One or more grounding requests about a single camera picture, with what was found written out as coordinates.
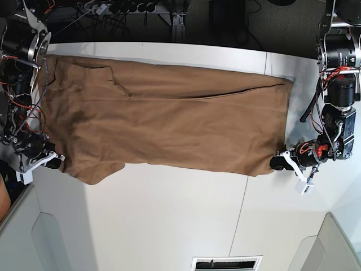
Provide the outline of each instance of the brown trousers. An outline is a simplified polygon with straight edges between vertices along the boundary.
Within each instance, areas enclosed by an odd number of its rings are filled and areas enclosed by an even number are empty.
[[[174,65],[47,57],[41,106],[63,171],[88,184],[124,163],[256,176],[284,144],[292,83]],[[45,69],[39,76],[45,83]]]

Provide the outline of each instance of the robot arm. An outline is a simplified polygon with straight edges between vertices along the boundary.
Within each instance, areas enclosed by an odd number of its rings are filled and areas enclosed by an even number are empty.
[[[278,153],[270,163],[275,170],[294,170],[300,179],[297,190],[309,194],[313,176],[319,165],[331,160],[351,157],[354,144],[356,110],[360,100],[361,69],[361,4],[353,0],[327,0],[319,25],[319,75],[315,95],[300,122],[308,116],[314,125],[312,111],[317,111],[321,124],[319,136],[307,142],[298,142],[287,151]],[[324,97],[322,111],[319,98]],[[308,177],[302,171],[312,167]]]
[[[38,166],[58,168],[64,160],[49,142],[44,124],[34,130],[27,122],[30,118],[45,119],[40,100],[34,104],[32,94],[39,70],[47,72],[43,56],[51,33],[36,9],[41,10],[39,5],[28,6],[25,0],[0,1],[0,17],[6,19],[0,39],[0,141],[15,151],[18,164],[14,170],[18,181],[25,184],[32,181],[32,170]]]

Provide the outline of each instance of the brown fabric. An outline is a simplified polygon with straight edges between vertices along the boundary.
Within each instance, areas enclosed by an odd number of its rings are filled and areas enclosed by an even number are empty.
[[[150,163],[270,173],[292,83],[215,69],[48,56],[42,107],[64,172],[88,184]],[[42,89],[45,69],[39,76]]]
[[[6,190],[4,180],[0,174],[0,221],[3,220],[7,211],[10,209],[11,200]]]

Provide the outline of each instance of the white table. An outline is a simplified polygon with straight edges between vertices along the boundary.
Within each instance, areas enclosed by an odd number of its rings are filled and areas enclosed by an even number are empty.
[[[51,45],[49,53],[286,77],[294,81],[287,141],[316,136],[310,123],[298,122],[315,91],[315,60],[167,43],[71,43]],[[184,271],[194,256],[256,255],[263,255],[259,271],[287,271],[325,214],[358,197],[349,187],[361,174],[360,134],[358,115],[353,157],[322,165],[310,196],[297,194],[293,172],[253,178],[147,164],[128,164],[95,186],[42,168],[34,185],[41,211],[59,220],[74,271]]]

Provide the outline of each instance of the air vent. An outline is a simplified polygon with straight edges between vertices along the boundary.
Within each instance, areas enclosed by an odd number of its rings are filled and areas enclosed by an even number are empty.
[[[257,271],[262,256],[194,257],[191,271]]]

